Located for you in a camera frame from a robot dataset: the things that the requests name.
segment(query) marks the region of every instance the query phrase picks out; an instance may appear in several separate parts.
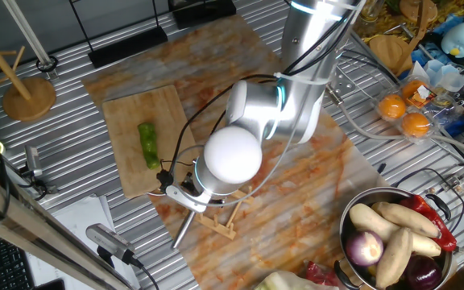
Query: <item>red plastic bag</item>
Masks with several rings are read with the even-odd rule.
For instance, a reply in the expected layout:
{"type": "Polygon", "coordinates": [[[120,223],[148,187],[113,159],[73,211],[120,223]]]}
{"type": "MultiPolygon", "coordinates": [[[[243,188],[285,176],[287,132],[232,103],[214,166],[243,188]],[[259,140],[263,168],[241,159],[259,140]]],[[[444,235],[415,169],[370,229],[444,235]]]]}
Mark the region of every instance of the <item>red plastic bag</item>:
{"type": "Polygon", "coordinates": [[[305,279],[319,285],[336,286],[343,289],[345,286],[340,282],[333,269],[315,264],[309,261],[305,279]]]}

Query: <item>metal bowl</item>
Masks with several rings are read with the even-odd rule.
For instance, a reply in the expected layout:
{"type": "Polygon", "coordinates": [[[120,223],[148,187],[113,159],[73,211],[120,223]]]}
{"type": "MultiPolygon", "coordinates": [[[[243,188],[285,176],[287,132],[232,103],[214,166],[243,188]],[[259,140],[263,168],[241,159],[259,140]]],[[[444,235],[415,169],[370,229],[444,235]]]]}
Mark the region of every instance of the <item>metal bowl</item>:
{"type": "MultiPolygon", "coordinates": [[[[398,203],[399,201],[403,200],[404,198],[412,197],[413,194],[407,192],[403,189],[393,188],[393,187],[381,187],[381,188],[372,188],[358,194],[349,204],[345,207],[343,211],[342,219],[339,225],[339,237],[341,239],[341,246],[343,250],[343,254],[345,255],[345,259],[348,261],[348,264],[352,267],[355,275],[359,277],[359,279],[367,286],[372,289],[375,288],[375,279],[368,273],[366,267],[360,267],[352,263],[348,257],[346,256],[345,245],[346,240],[348,237],[353,234],[356,229],[352,221],[350,220],[350,215],[348,214],[350,208],[358,203],[363,203],[365,205],[371,206],[376,202],[386,201],[391,203],[398,203]]],[[[452,252],[445,252],[442,251],[439,257],[435,257],[435,261],[438,263],[438,266],[442,269],[442,276],[441,282],[435,289],[439,289],[446,281],[447,278],[450,277],[451,266],[453,263],[453,253],[452,252]]],[[[338,275],[340,281],[344,283],[344,285],[351,290],[359,289],[359,286],[353,285],[350,280],[348,279],[347,275],[342,272],[341,268],[339,267],[339,262],[336,261],[334,264],[334,270],[338,275]]]]}

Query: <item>green pepper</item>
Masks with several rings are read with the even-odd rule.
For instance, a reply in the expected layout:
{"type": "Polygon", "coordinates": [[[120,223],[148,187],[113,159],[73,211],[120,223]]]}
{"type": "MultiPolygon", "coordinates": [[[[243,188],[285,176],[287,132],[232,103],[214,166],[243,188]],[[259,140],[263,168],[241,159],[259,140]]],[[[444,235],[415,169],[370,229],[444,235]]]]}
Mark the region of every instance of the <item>green pepper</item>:
{"type": "Polygon", "coordinates": [[[139,130],[139,138],[141,147],[143,148],[143,156],[146,160],[146,165],[150,169],[159,167],[160,161],[157,156],[157,134],[155,133],[155,125],[151,123],[142,123],[137,126],[139,130]]]}

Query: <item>red onion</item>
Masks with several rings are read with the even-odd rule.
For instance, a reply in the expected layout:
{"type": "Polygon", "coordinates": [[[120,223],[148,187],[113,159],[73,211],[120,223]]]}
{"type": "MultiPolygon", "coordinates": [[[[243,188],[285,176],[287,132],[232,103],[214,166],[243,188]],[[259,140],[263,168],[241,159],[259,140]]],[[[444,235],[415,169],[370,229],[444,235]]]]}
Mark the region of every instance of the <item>red onion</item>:
{"type": "Polygon", "coordinates": [[[383,240],[371,230],[356,231],[346,242],[346,255],[358,266],[376,264],[383,255],[383,240]]]}
{"type": "Polygon", "coordinates": [[[412,290],[431,290],[441,282],[441,269],[433,258],[412,255],[404,272],[412,290]]]}

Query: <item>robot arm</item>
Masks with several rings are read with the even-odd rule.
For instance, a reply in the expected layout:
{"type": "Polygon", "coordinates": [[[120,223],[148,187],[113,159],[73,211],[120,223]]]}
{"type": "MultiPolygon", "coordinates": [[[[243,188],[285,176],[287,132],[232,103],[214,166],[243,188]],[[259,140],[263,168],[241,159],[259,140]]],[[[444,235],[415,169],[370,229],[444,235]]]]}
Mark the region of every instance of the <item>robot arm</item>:
{"type": "Polygon", "coordinates": [[[292,1],[282,38],[282,62],[289,67],[284,73],[291,76],[282,76],[276,85],[236,83],[226,107],[226,126],[210,136],[188,180],[191,198],[176,185],[166,188],[169,197],[192,210],[173,247],[193,212],[203,212],[210,201],[223,201],[255,176],[264,140],[305,143],[312,137],[327,80],[346,41],[343,36],[364,3],[353,6],[353,1],[292,1]],[[319,39],[325,41],[317,45],[319,39]]]}

